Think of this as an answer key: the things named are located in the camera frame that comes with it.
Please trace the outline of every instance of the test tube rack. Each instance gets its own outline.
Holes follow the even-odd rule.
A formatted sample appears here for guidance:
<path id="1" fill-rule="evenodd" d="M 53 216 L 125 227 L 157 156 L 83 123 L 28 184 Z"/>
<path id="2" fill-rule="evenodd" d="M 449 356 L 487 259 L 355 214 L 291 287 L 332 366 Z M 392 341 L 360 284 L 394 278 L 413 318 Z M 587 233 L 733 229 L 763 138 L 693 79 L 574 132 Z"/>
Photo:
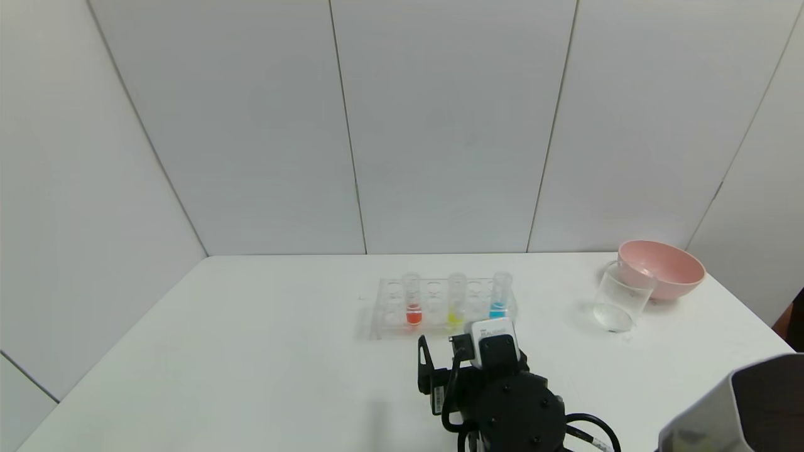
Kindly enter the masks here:
<path id="1" fill-rule="evenodd" d="M 421 322 L 408 323 L 407 306 L 404 301 L 401 279 L 381 279 L 377 291 L 372 320 L 372 335 L 376 339 L 419 335 L 454 335 L 463 332 L 466 323 L 486 320 L 490 316 L 492 278 L 480 277 L 466 280 L 466 301 L 463 320 L 451 323 L 448 320 L 447 279 L 420 279 Z M 505 317 L 516 319 L 516 299 L 511 291 Z"/>

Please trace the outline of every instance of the white wall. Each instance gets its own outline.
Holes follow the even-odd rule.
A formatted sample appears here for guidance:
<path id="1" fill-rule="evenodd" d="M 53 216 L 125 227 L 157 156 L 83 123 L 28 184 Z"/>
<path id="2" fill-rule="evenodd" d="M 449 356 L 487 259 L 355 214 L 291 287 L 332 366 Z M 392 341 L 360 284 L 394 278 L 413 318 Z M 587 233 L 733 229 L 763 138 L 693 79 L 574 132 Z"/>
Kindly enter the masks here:
<path id="1" fill-rule="evenodd" d="M 365 253 L 327 0 L 92 0 L 210 254 Z"/>
<path id="2" fill-rule="evenodd" d="M 768 324 L 804 287 L 804 23 L 689 246 Z"/>
<path id="3" fill-rule="evenodd" d="M 334 0 L 369 253 L 522 253 L 574 0 Z"/>
<path id="4" fill-rule="evenodd" d="M 581 0 L 530 251 L 687 246 L 801 4 Z"/>
<path id="5" fill-rule="evenodd" d="M 12 363 L 0 356 L 0 451 L 14 452 L 55 408 Z"/>
<path id="6" fill-rule="evenodd" d="M 100 36 L 2 2 L 2 347 L 58 398 L 204 256 Z"/>

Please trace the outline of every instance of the yellow liquid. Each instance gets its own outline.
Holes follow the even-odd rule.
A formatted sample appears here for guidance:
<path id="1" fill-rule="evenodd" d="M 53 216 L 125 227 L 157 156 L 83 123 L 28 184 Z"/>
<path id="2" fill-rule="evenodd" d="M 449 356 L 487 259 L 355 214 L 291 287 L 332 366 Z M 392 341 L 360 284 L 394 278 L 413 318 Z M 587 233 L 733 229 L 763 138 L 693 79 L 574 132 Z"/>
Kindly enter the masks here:
<path id="1" fill-rule="evenodd" d="M 448 320 L 450 323 L 453 323 L 453 324 L 460 324 L 460 323 L 463 323 L 463 318 L 462 318 L 462 317 L 458 317 L 458 316 L 456 316 L 456 315 L 455 315 L 455 313 L 454 313 L 454 312 L 452 312 L 452 311 L 450 311 L 450 312 L 447 314 L 447 320 Z"/>

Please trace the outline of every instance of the panel seam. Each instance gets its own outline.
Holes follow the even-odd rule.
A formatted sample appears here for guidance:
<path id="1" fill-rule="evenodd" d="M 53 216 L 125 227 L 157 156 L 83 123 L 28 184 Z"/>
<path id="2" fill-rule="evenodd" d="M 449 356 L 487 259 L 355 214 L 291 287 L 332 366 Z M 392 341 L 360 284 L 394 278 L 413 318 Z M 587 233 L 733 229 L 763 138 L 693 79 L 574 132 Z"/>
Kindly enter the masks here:
<path id="1" fill-rule="evenodd" d="M 329 0 L 330 5 L 330 21 L 332 23 L 332 41 L 335 45 L 335 61 L 338 62 L 338 80 L 341 83 L 341 98 L 343 99 L 343 117 L 346 119 L 347 124 L 347 138 L 349 140 L 349 155 L 352 161 L 352 174 L 355 177 L 355 198 L 357 199 L 357 212 L 360 218 L 360 233 L 363 236 L 363 254 L 368 254 L 368 246 L 366 245 L 366 227 L 363 225 L 363 208 L 360 205 L 360 190 L 357 184 L 357 166 L 355 165 L 355 149 L 352 146 L 351 140 L 351 127 L 349 126 L 349 110 L 347 109 L 347 92 L 343 87 L 343 72 L 341 71 L 341 54 L 338 50 L 338 34 L 335 33 L 335 15 L 332 11 L 332 0 Z"/>
<path id="2" fill-rule="evenodd" d="M 4 350 L 0 350 L 0 356 L 2 356 L 3 358 L 5 358 L 6 360 L 8 360 L 8 362 L 9 362 L 9 363 L 11 363 L 11 365 L 12 365 L 12 366 L 14 366 L 14 367 L 15 367 L 15 368 L 16 368 L 16 369 L 19 371 L 19 373 L 23 374 L 23 375 L 25 376 L 25 378 L 27 378 L 27 379 L 28 379 L 28 380 L 29 380 L 31 383 L 33 383 L 33 384 L 34 384 L 34 386 L 36 386 L 37 388 L 39 388 L 39 391 L 42 391 L 42 392 L 43 392 L 43 393 L 44 393 L 46 396 L 50 397 L 50 399 L 51 399 L 52 401 L 54 401 L 56 404 L 61 403 L 61 402 L 59 401 L 59 399 L 55 398 L 55 396 L 54 396 L 54 395 L 53 395 L 53 394 L 52 394 L 50 391 L 48 391 L 48 390 L 47 390 L 47 389 L 46 389 L 44 386 L 42 386 L 42 385 L 41 385 L 41 384 L 40 384 L 38 381 L 36 381 L 36 380 L 34 379 L 34 377 L 33 377 L 33 376 L 31 376 L 31 374 L 30 374 L 30 373 L 26 372 L 26 371 L 25 371 L 25 369 L 23 369 L 23 368 L 22 368 L 22 367 L 21 367 L 19 364 L 17 364 L 17 362 L 16 362 L 16 361 L 14 361 L 13 359 L 11 359 L 11 357 L 10 357 L 10 356 L 8 356 L 8 354 L 6 353 L 6 351 L 4 351 Z"/>
<path id="3" fill-rule="evenodd" d="M 550 126 L 550 138 L 548 139 L 548 150 L 544 153 L 544 164 L 542 165 L 542 176 L 539 179 L 539 190 L 536 192 L 536 205 L 533 206 L 533 219 L 531 220 L 531 229 L 527 235 L 527 245 L 525 245 L 525 253 L 531 250 L 531 241 L 535 231 L 533 227 L 536 224 L 536 213 L 539 211 L 539 199 L 542 196 L 542 188 L 544 187 L 544 175 L 548 172 L 548 159 L 550 158 L 550 147 L 552 146 L 553 134 L 556 131 L 556 119 L 558 118 L 558 109 L 561 104 L 561 93 L 564 91 L 564 81 L 567 78 L 567 66 L 569 65 L 569 52 L 572 49 L 572 38 L 575 36 L 575 22 L 578 19 L 578 8 L 580 7 L 580 0 L 575 1 L 575 10 L 572 12 L 572 25 L 569 28 L 569 40 L 567 42 L 567 54 L 564 57 L 564 70 L 561 72 L 561 82 L 559 83 L 558 96 L 556 97 L 556 109 L 553 110 L 553 120 Z"/>
<path id="4" fill-rule="evenodd" d="M 176 187 L 173 184 L 173 181 L 170 180 L 170 176 L 167 175 L 167 171 L 165 170 L 165 165 L 162 163 L 162 159 L 159 158 L 159 154 L 156 152 L 156 146 L 154 146 L 153 140 L 151 140 L 150 135 L 148 134 L 148 130 L 146 129 L 145 123 L 142 122 L 142 117 L 140 117 L 140 112 L 137 110 L 137 106 L 134 104 L 134 100 L 131 98 L 131 92 L 129 91 L 128 86 L 126 86 L 123 80 L 123 74 L 120 72 L 120 68 L 117 65 L 117 61 L 114 59 L 114 54 L 112 53 L 112 48 L 109 46 L 109 41 L 106 40 L 106 35 L 103 33 L 103 29 L 101 28 L 101 22 L 98 20 L 97 15 L 95 14 L 95 9 L 92 8 L 92 3 L 87 0 L 87 7 L 89 8 L 89 13 L 92 15 L 92 20 L 95 22 L 95 28 L 98 31 L 98 34 L 101 36 L 100 40 L 103 41 L 104 47 L 106 47 L 106 54 L 109 56 L 109 59 L 112 61 L 112 67 L 114 68 L 114 72 L 117 74 L 117 81 L 120 82 L 120 86 L 123 88 L 123 92 L 125 93 L 126 99 L 129 100 L 129 105 L 131 105 L 131 109 L 134 111 L 134 116 L 137 118 L 137 122 L 140 125 L 140 129 L 142 133 L 146 136 L 146 140 L 148 140 L 148 146 L 150 146 L 151 153 L 156 158 L 156 163 L 159 165 L 159 169 L 162 170 L 162 175 L 165 176 L 165 180 L 167 181 L 168 187 L 170 190 L 173 191 L 173 196 L 176 197 L 176 202 L 178 202 L 179 208 L 182 209 L 182 213 L 184 214 L 184 218 L 187 219 L 187 223 L 190 225 L 190 229 L 192 229 L 193 233 L 195 234 L 195 239 L 201 245 L 201 250 L 203 251 L 206 257 L 209 257 L 209 252 L 207 251 L 207 247 L 201 241 L 201 236 L 199 235 L 198 230 L 195 228 L 195 224 L 190 219 L 190 216 L 187 214 L 187 208 L 184 207 L 184 203 L 182 199 L 178 197 L 178 192 L 176 191 Z"/>
<path id="5" fill-rule="evenodd" d="M 773 83 L 773 79 L 776 78 L 776 71 L 779 70 L 779 66 L 781 65 L 781 60 L 785 58 L 785 53 L 787 53 L 787 46 L 790 45 L 790 40 L 793 38 L 793 32 L 796 30 L 798 26 L 798 22 L 801 20 L 802 11 L 804 10 L 804 2 L 798 7 L 798 14 L 796 14 L 796 19 L 793 21 L 793 26 L 790 28 L 790 33 L 787 35 L 787 40 L 785 41 L 785 46 L 781 48 L 781 54 L 779 54 L 779 60 L 776 62 L 776 67 L 773 68 L 773 72 L 770 74 L 770 79 L 768 80 L 767 86 L 765 86 L 765 91 L 762 93 L 762 98 L 759 100 L 759 104 L 757 104 L 757 109 L 754 110 L 753 116 L 751 116 L 751 121 L 749 122 L 749 126 L 745 128 L 745 133 L 743 134 L 743 138 L 740 140 L 740 145 L 737 146 L 737 150 L 734 152 L 732 156 L 731 162 L 728 163 L 728 167 L 726 168 L 726 172 L 723 173 L 723 178 L 720 180 L 720 184 L 717 186 L 717 190 L 713 195 L 712 199 L 709 200 L 709 204 L 706 206 L 706 210 L 703 211 L 703 215 L 701 216 L 700 221 L 695 226 L 695 231 L 692 232 L 692 236 L 690 236 L 690 240 L 687 242 L 687 246 L 684 247 L 685 250 L 690 248 L 692 245 L 692 241 L 695 239 L 695 234 L 698 233 L 698 230 L 701 228 L 701 224 L 703 224 L 706 215 L 709 213 L 709 210 L 712 208 L 712 205 L 715 203 L 715 198 L 717 198 L 718 194 L 720 193 L 720 189 L 723 188 L 723 184 L 726 182 L 726 178 L 728 177 L 728 172 L 732 170 L 732 166 L 734 166 L 734 162 L 737 160 L 737 155 L 740 153 L 740 150 L 743 148 L 743 144 L 745 143 L 745 139 L 749 135 L 749 131 L 751 130 L 751 126 L 753 125 L 754 121 L 757 119 L 757 115 L 759 114 L 759 110 L 762 108 L 762 104 L 765 102 L 765 97 L 768 96 L 768 91 L 770 90 L 770 85 Z"/>

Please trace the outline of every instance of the pink bowl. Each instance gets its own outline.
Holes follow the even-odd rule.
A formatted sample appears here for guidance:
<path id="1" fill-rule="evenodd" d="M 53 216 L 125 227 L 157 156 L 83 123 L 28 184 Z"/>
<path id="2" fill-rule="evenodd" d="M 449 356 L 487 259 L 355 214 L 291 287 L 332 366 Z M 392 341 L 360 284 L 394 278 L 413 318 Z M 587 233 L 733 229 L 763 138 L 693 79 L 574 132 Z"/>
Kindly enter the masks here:
<path id="1" fill-rule="evenodd" d="M 620 245 L 619 260 L 651 271 L 658 279 L 651 298 L 671 300 L 689 294 L 704 280 L 706 269 L 690 253 L 650 240 L 632 240 Z"/>

